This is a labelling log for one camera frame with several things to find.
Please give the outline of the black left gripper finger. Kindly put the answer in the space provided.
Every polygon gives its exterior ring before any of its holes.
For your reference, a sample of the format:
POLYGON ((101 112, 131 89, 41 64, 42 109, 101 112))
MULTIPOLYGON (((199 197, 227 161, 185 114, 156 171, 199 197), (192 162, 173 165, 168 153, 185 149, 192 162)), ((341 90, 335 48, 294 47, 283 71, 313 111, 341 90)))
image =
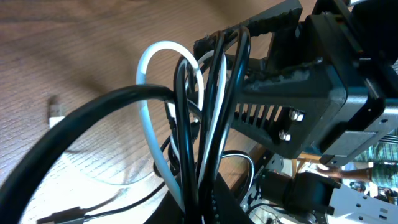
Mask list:
MULTIPOLYGON (((217 175, 212 194, 213 201, 205 209, 205 223, 253 223, 239 206, 220 174, 217 175)), ((167 192, 155 212, 149 217, 149 224, 195 223, 192 220, 185 216, 171 193, 167 192)))

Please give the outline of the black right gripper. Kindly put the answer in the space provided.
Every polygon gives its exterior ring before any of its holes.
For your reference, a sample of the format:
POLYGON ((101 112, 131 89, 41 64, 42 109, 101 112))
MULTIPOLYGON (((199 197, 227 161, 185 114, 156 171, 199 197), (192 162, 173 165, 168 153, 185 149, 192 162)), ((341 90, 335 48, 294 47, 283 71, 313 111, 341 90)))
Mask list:
POLYGON ((271 34, 267 80, 244 84, 233 129, 287 159, 344 165, 397 127, 396 1, 317 1, 296 44, 271 34))

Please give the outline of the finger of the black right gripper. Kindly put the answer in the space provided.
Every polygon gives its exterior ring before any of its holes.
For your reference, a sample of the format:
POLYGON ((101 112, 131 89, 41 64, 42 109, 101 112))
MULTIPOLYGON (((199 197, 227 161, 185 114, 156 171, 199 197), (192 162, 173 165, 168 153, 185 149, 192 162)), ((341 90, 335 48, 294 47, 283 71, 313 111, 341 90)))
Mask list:
POLYGON ((301 13, 302 5, 299 0, 288 0, 220 32, 224 34, 225 44, 234 39, 233 33, 236 30, 245 27, 251 37, 258 37, 271 32, 282 38, 284 43, 294 45, 298 40, 295 32, 299 25, 301 13))

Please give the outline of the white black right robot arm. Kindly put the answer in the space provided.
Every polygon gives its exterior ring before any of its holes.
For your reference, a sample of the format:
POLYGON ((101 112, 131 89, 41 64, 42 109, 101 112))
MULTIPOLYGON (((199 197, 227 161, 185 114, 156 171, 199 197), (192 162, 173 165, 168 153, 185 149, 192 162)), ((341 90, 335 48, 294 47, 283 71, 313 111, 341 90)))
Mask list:
POLYGON ((397 207, 314 173, 287 177, 276 158, 312 152, 343 166, 397 127, 397 2, 319 0, 300 20, 284 1, 195 42, 213 54, 205 90, 197 177, 208 223, 249 223, 267 205, 305 223, 396 223, 397 207), (251 166, 241 201, 218 172, 230 129, 270 151, 251 166))

